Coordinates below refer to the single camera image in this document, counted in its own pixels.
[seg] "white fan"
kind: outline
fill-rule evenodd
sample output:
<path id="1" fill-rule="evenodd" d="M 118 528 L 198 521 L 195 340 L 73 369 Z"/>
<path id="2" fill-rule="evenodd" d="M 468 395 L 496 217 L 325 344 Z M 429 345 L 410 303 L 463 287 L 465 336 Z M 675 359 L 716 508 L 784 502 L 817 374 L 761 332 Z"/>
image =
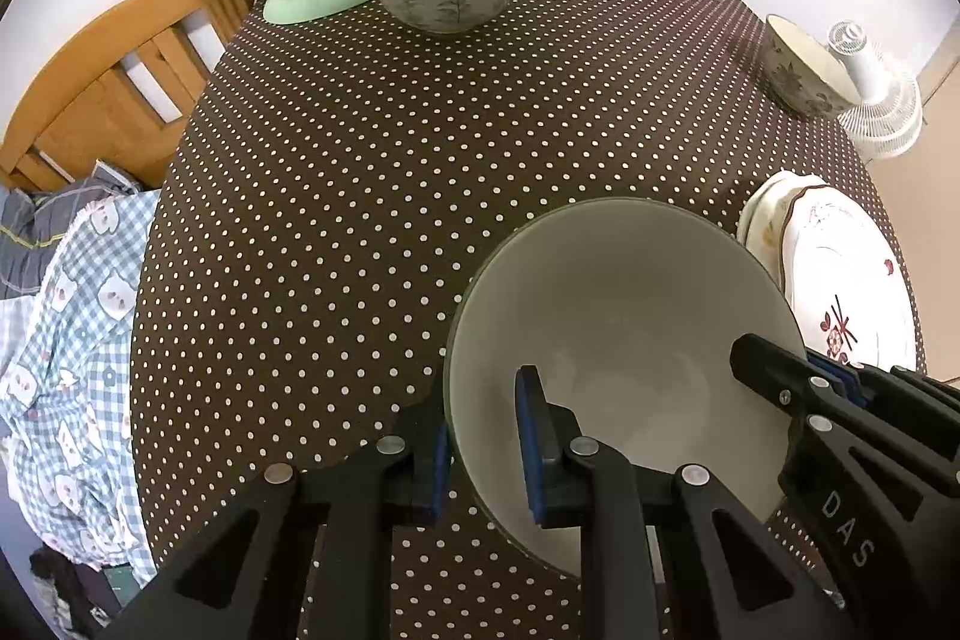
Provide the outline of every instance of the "white fan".
<path id="1" fill-rule="evenodd" d="M 917 80 L 876 47 L 858 23 L 830 29 L 829 47 L 850 73 L 863 103 L 838 121 L 864 161 L 894 158 L 911 148 L 923 127 Z"/>

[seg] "round table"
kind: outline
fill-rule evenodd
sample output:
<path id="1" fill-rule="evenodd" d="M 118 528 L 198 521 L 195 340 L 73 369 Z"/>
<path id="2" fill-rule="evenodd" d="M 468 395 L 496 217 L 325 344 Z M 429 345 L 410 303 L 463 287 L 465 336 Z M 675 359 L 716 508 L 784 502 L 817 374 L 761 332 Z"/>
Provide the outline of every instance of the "round table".
<path id="1" fill-rule="evenodd" d="M 776 103 L 740 0 L 514 0 L 458 39 L 376 1 L 248 16 L 164 186 L 133 335 L 133 445 L 158 565 L 276 461 L 328 465 L 424 397 L 470 276 L 510 232 L 635 194 L 728 232 L 780 169 L 887 215 L 837 124 Z M 917 327 L 920 364 L 923 345 Z M 573 579 L 488 523 L 456 465 L 397 530 L 392 635 L 578 632 Z"/>

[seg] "plate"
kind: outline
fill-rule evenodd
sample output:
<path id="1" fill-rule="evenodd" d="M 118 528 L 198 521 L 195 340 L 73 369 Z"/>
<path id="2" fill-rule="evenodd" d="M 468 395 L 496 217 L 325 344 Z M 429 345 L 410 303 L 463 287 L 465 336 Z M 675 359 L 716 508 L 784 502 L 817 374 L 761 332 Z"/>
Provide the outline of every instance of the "plate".
<path id="1" fill-rule="evenodd" d="M 782 240 L 784 296 L 803 341 L 841 363 L 917 368 L 913 311 L 880 229 L 836 189 L 806 189 Z"/>
<path id="2" fill-rule="evenodd" d="M 585 434 L 659 470 L 702 463 L 766 519 L 789 417 L 731 374 L 748 332 L 805 355 L 769 275 L 699 215 L 598 199 L 529 223 L 474 276 L 448 341 L 446 415 L 479 504 L 528 554 L 579 573 L 579 530 L 541 530 L 527 506 L 514 380 L 532 363 Z"/>
<path id="3" fill-rule="evenodd" d="M 824 185 L 817 175 L 801 177 L 787 172 L 767 189 L 757 202 L 754 216 L 747 227 L 747 239 L 744 242 L 752 255 L 760 261 L 763 268 L 773 278 L 779 289 L 784 289 L 784 274 L 781 271 L 781 237 L 784 234 L 784 220 L 790 210 L 790 204 L 800 191 L 811 185 Z"/>

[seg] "bowl rim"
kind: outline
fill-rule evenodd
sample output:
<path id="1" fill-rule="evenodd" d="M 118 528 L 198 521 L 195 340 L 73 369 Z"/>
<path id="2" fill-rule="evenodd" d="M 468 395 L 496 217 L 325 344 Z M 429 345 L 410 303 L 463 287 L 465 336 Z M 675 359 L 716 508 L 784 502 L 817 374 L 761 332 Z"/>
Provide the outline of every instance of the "bowl rim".
<path id="1" fill-rule="evenodd" d="M 450 443 L 453 446 L 454 456 L 457 459 L 457 462 L 459 463 L 461 468 L 463 469 L 464 475 L 467 478 L 467 485 L 469 486 L 470 493 L 472 493 L 473 499 L 476 501 L 476 504 L 479 507 L 479 509 L 483 510 L 483 513 L 487 516 L 488 520 L 490 520 L 491 523 L 493 523 L 493 525 L 496 527 L 496 530 L 499 531 L 499 533 L 501 533 L 504 536 L 504 538 L 512 546 L 514 546 L 514 548 L 517 549 L 517 551 L 520 551 L 523 555 L 525 555 L 525 557 L 529 558 L 529 560 L 533 560 L 537 564 L 541 565 L 542 567 L 545 567 L 546 569 L 550 570 L 551 572 L 557 575 L 563 575 L 565 578 L 571 578 L 573 575 L 571 573 L 568 573 L 565 570 L 560 569 L 560 567 L 558 567 L 557 565 L 555 565 L 550 561 L 547 561 L 545 558 L 542 558 L 540 555 L 535 554 L 533 551 L 530 551 L 529 549 L 527 549 L 527 547 L 523 545 L 523 543 L 521 543 L 520 540 L 517 537 L 515 537 L 515 535 L 510 530 L 506 528 L 506 525 L 504 525 L 503 522 L 501 522 L 501 520 L 496 517 L 496 514 L 493 513 L 493 511 L 487 505 L 486 501 L 484 501 L 484 498 L 480 496 L 480 493 L 477 491 L 476 486 L 473 483 L 473 479 L 472 477 L 470 477 L 469 469 L 467 469 L 467 461 L 464 460 L 463 452 L 460 447 L 460 442 L 457 439 L 457 429 L 454 426 L 454 422 L 453 422 L 453 411 L 450 408 L 450 393 L 449 393 L 450 371 L 451 371 L 450 367 L 453 366 L 453 361 L 452 361 L 453 344 L 456 339 L 457 332 L 460 328 L 460 320 L 463 317 L 464 310 L 467 309 L 467 302 L 469 301 L 470 295 L 472 294 L 474 287 L 476 287 L 477 283 L 480 281 L 480 278 L 483 276 L 483 273 L 487 270 L 489 266 L 491 266 L 491 264 L 493 263 L 493 260 L 500 256 L 500 254 L 506 249 L 507 245 L 509 245 L 522 232 L 526 231 L 529 228 L 532 228 L 536 223 L 541 223 L 541 221 L 546 220 L 546 218 L 553 218 L 554 215 L 567 212 L 577 207 L 593 205 L 593 204 L 597 204 L 598 202 L 613 202 L 613 201 L 646 203 L 647 206 L 650 206 L 654 209 L 661 208 L 661 209 L 669 210 L 672 212 L 684 213 L 685 215 L 688 215 L 690 218 L 694 218 L 694 220 L 699 220 L 700 223 L 704 223 L 707 227 L 712 229 L 712 231 L 714 231 L 716 234 L 719 234 L 720 236 L 725 237 L 728 242 L 732 242 L 733 244 L 736 244 L 736 246 L 739 247 L 750 258 L 752 263 L 760 270 L 760 272 L 762 272 L 763 276 L 767 278 L 767 281 L 769 282 L 773 292 L 776 292 L 776 295 L 779 296 L 779 299 L 784 302 L 784 306 L 790 311 L 790 316 L 791 316 L 791 319 L 793 319 L 794 330 L 796 332 L 797 344 L 800 345 L 800 351 L 802 351 L 802 355 L 800 355 L 800 357 L 802 357 L 803 359 L 806 358 L 806 348 L 805 348 L 805 345 L 803 344 L 803 332 L 800 331 L 800 324 L 797 323 L 797 319 L 795 318 L 793 311 L 790 309 L 790 305 L 787 304 L 786 299 L 784 299 L 784 295 L 782 294 L 781 290 L 779 289 L 779 287 L 776 286 L 776 281 L 773 279 L 773 277 L 770 276 L 770 272 L 766 271 L 766 268 L 762 265 L 762 263 L 760 263 L 760 260 L 758 258 L 755 258 L 754 254 L 751 253 L 749 250 L 747 250 L 746 247 L 743 247 L 743 245 L 736 240 L 736 237 L 733 237 L 733 235 L 731 235 L 729 232 L 724 231 L 724 229 L 716 225 L 716 223 L 713 223 L 712 220 L 707 220 L 707 218 L 704 218 L 702 215 L 697 215 L 696 213 L 691 212 L 690 210 L 680 207 L 676 204 L 670 204 L 669 202 L 659 201 L 658 199 L 652 199 L 650 196 L 597 196 L 595 197 L 595 199 L 580 199 L 578 201 L 574 201 L 568 204 L 563 204 L 563 206 L 557 207 L 553 210 L 548 210 L 547 212 L 541 215 L 537 215 L 536 218 L 533 218 L 532 220 L 528 220 L 527 223 L 524 223 L 519 228 L 510 232 L 510 234 L 508 234 L 507 237 L 505 237 L 502 242 L 499 242 L 499 244 L 497 244 L 497 247 L 491 250 L 490 255 L 488 255 L 487 258 L 484 259 L 483 263 L 481 263 L 479 268 L 477 268 L 477 271 L 473 273 L 473 276 L 470 278 L 470 282 L 467 284 L 467 287 L 464 289 L 463 296 L 460 300 L 460 304 L 457 306 L 457 311 L 450 322 L 450 330 L 448 332 L 448 336 L 446 337 L 445 351 L 443 351 L 443 378 L 438 379 L 443 381 L 443 419 L 446 421 L 446 427 L 448 428 Z"/>
<path id="2" fill-rule="evenodd" d="M 813 42 L 814 44 L 817 44 L 818 47 L 822 47 L 824 49 L 824 52 L 827 54 L 827 56 L 832 58 L 833 56 L 830 55 L 829 50 L 827 50 L 822 44 L 820 44 L 820 42 L 817 41 L 816 37 L 807 33 L 805 30 L 803 30 L 803 28 L 800 27 L 800 25 L 797 25 L 796 23 L 794 23 L 793 20 L 789 20 L 789 18 L 785 18 L 783 15 L 767 15 L 766 17 L 767 28 L 769 28 L 771 33 L 773 33 L 776 36 L 776 38 L 778 38 L 781 41 L 781 44 L 783 44 L 784 47 L 786 47 L 786 49 L 789 50 L 790 54 L 795 59 L 800 61 L 800 63 L 802 63 L 803 66 L 806 66 L 807 68 L 809 68 L 810 71 L 812 71 L 815 74 L 815 76 L 817 76 L 819 81 L 821 81 L 824 84 L 824 86 L 828 87 L 830 90 L 834 92 L 837 98 L 840 98 L 840 100 L 846 101 L 849 105 L 851 105 L 851 107 L 856 107 L 861 105 L 861 103 L 863 103 L 863 100 L 860 97 L 860 92 L 856 89 L 856 85 L 853 84 L 853 80 L 851 79 L 850 74 L 847 72 L 843 64 L 837 61 L 837 65 L 841 68 L 843 73 L 846 74 L 847 79 L 845 81 L 847 84 L 838 85 L 836 84 L 835 80 L 833 80 L 832 78 L 829 78 L 828 76 L 825 76 L 824 73 L 822 73 L 822 71 L 819 68 L 816 68 L 812 63 L 809 63 L 808 61 L 803 60 L 803 58 L 800 57 L 800 54 L 795 49 L 793 49 L 793 47 L 790 47 L 790 44 L 786 41 L 786 39 L 784 39 L 784 35 L 779 30 L 776 29 L 776 23 L 780 23 L 780 22 L 786 23 L 786 25 L 790 25 L 791 28 L 795 28 L 795 30 L 797 30 L 798 33 L 803 34 L 803 36 L 810 39 L 811 42 Z"/>

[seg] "floral plate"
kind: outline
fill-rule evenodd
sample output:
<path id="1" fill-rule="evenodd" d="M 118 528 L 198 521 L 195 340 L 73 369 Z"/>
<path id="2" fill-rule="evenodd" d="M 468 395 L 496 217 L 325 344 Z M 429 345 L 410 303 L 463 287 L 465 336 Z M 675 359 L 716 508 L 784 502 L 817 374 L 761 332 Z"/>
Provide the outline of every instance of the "floral plate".
<path id="1" fill-rule="evenodd" d="M 829 186 L 805 189 L 793 200 L 781 248 L 784 296 L 806 346 L 840 363 L 916 369 L 904 276 L 856 202 Z"/>

